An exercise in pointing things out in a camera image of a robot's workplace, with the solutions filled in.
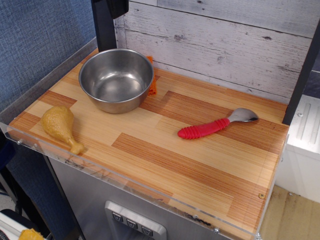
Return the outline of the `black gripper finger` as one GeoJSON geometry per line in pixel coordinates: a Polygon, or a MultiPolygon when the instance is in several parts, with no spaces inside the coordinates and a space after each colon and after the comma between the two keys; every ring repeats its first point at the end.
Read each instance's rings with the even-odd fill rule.
{"type": "Polygon", "coordinates": [[[129,11],[129,0],[107,0],[112,19],[116,19],[129,11]]]}

